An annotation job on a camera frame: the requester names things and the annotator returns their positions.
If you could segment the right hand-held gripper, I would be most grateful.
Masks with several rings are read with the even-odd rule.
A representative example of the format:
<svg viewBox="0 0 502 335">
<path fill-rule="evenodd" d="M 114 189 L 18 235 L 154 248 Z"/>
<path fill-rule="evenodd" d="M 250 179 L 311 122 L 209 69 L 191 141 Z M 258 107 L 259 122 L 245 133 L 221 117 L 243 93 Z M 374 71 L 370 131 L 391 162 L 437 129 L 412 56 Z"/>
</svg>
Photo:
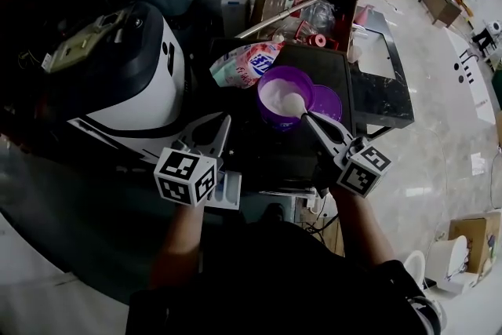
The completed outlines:
<svg viewBox="0 0 502 335">
<path fill-rule="evenodd" d="M 365 198 L 391 167 L 391 160 L 365 137 L 354 137 L 337 120 L 318 112 L 302 115 L 315 136 L 318 165 L 313 185 L 324 197 L 338 186 Z"/>
</svg>

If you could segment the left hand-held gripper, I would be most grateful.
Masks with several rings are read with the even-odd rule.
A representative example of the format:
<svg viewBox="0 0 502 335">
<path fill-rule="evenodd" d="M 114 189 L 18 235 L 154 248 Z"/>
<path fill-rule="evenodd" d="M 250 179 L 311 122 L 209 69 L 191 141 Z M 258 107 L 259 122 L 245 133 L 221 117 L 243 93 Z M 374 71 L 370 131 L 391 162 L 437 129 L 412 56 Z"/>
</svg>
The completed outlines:
<svg viewBox="0 0 502 335">
<path fill-rule="evenodd" d="M 163 148 L 154 169 L 163 199 L 198 206 L 211 195 L 230 128 L 229 114 L 205 115 L 189 123 L 169 147 Z"/>
</svg>

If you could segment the white plastic spoon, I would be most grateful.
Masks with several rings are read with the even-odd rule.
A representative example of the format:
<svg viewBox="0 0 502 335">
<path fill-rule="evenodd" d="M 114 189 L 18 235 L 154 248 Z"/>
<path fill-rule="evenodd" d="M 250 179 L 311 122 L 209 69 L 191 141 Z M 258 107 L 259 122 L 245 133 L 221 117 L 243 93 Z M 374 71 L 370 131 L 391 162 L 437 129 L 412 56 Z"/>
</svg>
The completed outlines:
<svg viewBox="0 0 502 335">
<path fill-rule="evenodd" d="M 282 98 L 282 112 L 284 116 L 302 118 L 307 114 L 304 98 L 299 93 L 288 93 Z"/>
</svg>

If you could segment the purple powder container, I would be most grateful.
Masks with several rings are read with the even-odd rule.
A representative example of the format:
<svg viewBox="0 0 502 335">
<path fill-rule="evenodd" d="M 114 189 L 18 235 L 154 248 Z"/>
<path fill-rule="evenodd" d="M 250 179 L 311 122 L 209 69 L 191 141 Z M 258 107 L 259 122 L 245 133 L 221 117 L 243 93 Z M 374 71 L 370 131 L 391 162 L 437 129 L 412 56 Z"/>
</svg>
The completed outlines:
<svg viewBox="0 0 502 335">
<path fill-rule="evenodd" d="M 300 87 L 302 97 L 306 101 L 307 111 L 310 111 L 315 102 L 314 83 L 309 76 L 298 68 L 290 66 L 277 66 L 267 71 L 257 84 L 257 104 L 263 120 L 275 129 L 286 131 L 300 123 L 299 118 L 282 117 L 269 111 L 261 102 L 259 91 L 266 82 L 281 78 L 294 82 Z"/>
</svg>

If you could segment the white detergent drawer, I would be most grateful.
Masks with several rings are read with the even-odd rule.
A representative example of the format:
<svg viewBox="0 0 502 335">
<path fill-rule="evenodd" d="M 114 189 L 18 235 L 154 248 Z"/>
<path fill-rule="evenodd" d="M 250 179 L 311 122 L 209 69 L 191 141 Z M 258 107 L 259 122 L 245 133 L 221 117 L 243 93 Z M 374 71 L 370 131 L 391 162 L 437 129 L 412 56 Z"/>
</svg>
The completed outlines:
<svg viewBox="0 0 502 335">
<path fill-rule="evenodd" d="M 218 173 L 219 181 L 211 191 L 206 206 L 217 209 L 239 210 L 241 196 L 241 173 L 226 171 Z"/>
</svg>

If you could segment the white powder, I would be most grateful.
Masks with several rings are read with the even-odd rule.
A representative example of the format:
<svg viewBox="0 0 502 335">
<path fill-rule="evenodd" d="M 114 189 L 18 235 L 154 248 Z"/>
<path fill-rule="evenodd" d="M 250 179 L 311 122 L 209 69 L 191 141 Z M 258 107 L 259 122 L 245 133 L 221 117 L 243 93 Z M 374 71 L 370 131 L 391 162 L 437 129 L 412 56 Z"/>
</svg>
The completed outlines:
<svg viewBox="0 0 502 335">
<path fill-rule="evenodd" d="M 259 91 L 259 97 L 269 111 L 285 117 L 282 112 L 282 98 L 288 93 L 299 93 L 302 96 L 300 87 L 294 82 L 276 78 L 264 84 Z"/>
</svg>

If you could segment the person's right forearm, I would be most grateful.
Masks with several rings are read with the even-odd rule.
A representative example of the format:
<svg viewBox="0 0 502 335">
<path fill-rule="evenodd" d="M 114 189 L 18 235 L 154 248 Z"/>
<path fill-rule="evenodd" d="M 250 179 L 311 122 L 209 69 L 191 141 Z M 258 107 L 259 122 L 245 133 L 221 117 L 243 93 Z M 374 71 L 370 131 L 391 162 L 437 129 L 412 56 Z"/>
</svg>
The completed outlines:
<svg viewBox="0 0 502 335">
<path fill-rule="evenodd" d="M 336 203 L 345 255 L 365 268 L 394 260 L 395 253 L 369 202 L 338 185 L 329 192 Z"/>
</svg>

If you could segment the person's left forearm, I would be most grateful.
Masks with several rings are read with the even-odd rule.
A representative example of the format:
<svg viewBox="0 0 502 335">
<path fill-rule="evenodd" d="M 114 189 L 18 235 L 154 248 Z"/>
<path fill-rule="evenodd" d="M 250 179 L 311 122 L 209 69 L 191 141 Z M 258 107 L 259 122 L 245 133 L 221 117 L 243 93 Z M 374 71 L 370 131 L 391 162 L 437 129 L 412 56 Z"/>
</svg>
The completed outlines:
<svg viewBox="0 0 502 335">
<path fill-rule="evenodd" d="M 151 272 L 152 289 L 185 286 L 198 273 L 205 203 L 178 205 Z"/>
</svg>

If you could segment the white and black appliance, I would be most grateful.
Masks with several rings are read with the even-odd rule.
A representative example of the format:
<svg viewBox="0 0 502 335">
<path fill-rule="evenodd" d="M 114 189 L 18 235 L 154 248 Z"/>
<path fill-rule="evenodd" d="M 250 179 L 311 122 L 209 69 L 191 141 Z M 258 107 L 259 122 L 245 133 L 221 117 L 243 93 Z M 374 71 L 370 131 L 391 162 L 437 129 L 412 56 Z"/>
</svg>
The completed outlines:
<svg viewBox="0 0 502 335">
<path fill-rule="evenodd" d="M 184 52 L 161 12 L 126 11 L 83 64 L 69 91 L 68 123 L 125 154 L 155 164 L 182 127 L 189 89 Z"/>
</svg>

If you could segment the black washing machine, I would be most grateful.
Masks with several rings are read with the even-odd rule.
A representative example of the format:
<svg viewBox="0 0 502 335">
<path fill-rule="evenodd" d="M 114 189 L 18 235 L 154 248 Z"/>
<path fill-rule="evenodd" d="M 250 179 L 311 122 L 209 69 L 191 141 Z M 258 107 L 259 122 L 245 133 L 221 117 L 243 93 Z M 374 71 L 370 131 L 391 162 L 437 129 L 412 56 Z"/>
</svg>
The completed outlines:
<svg viewBox="0 0 502 335">
<path fill-rule="evenodd" d="M 341 122 L 356 133 L 353 96 L 347 59 L 343 53 L 306 46 L 285 46 L 276 66 L 290 66 L 306 73 L 316 85 L 333 90 L 342 103 Z M 303 128 L 282 132 L 267 124 L 258 108 L 256 87 L 238 89 L 218 86 L 205 67 L 199 84 L 203 100 L 211 111 L 231 116 L 231 128 L 224 149 L 224 168 L 242 175 L 245 191 L 304 190 L 311 186 L 317 164 L 313 134 Z"/>
</svg>

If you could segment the red plastic spool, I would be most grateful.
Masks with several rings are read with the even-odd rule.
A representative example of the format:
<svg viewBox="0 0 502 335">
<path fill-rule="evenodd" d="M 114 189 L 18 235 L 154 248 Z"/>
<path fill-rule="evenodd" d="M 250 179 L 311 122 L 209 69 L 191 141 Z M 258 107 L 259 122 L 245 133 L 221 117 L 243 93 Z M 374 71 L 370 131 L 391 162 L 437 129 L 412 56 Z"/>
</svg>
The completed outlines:
<svg viewBox="0 0 502 335">
<path fill-rule="evenodd" d="M 309 35 L 306 38 L 306 43 L 309 46 L 314 46 L 323 49 L 331 49 L 331 50 L 338 50 L 339 46 L 338 41 L 331 38 L 327 38 L 325 35 L 322 34 Z"/>
</svg>

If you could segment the pink funnel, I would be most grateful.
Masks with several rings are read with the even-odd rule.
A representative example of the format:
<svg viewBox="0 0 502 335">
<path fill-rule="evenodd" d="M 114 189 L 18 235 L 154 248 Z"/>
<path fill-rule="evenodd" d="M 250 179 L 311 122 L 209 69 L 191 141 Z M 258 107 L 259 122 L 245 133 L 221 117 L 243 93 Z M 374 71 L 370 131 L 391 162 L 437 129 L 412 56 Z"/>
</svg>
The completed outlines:
<svg viewBox="0 0 502 335">
<path fill-rule="evenodd" d="M 355 18 L 353 20 L 353 24 L 357 24 L 359 26 L 365 26 L 366 21 L 368 20 L 369 13 L 373 10 L 372 5 L 365 5 L 358 10 L 355 14 Z"/>
</svg>

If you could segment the small white box appliance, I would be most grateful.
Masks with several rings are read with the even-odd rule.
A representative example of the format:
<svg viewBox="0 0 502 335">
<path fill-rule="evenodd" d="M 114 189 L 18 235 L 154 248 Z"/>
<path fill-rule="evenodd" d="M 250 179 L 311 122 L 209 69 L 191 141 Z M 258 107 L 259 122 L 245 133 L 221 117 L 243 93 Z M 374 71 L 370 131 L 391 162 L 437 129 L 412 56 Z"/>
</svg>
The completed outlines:
<svg viewBox="0 0 502 335">
<path fill-rule="evenodd" d="M 233 38 L 246 29 L 251 0 L 221 0 L 221 14 L 226 38 Z"/>
</svg>

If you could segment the white bathtub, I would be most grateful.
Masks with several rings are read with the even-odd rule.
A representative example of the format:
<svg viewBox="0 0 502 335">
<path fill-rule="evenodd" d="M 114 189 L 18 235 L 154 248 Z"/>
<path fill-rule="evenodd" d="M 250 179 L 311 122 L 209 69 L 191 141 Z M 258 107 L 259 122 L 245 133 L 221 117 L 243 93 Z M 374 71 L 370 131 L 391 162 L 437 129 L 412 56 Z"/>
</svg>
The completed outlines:
<svg viewBox="0 0 502 335">
<path fill-rule="evenodd" d="M 462 132 L 474 132 L 496 124 L 493 105 L 478 65 L 478 55 L 469 44 L 448 28 L 442 29 L 446 103 L 450 125 Z"/>
</svg>

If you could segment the wooden cabinet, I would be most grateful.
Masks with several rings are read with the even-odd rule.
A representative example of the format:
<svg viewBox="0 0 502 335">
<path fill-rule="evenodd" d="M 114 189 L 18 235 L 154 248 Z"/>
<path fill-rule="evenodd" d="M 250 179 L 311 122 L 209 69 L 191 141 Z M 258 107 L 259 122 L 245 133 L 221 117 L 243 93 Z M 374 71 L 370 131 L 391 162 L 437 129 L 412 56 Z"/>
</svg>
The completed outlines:
<svg viewBox="0 0 502 335">
<path fill-rule="evenodd" d="M 418 2 L 427 8 L 432 16 L 433 24 L 439 21 L 446 27 L 450 27 L 461 14 L 460 7 L 455 0 L 418 0 Z"/>
</svg>

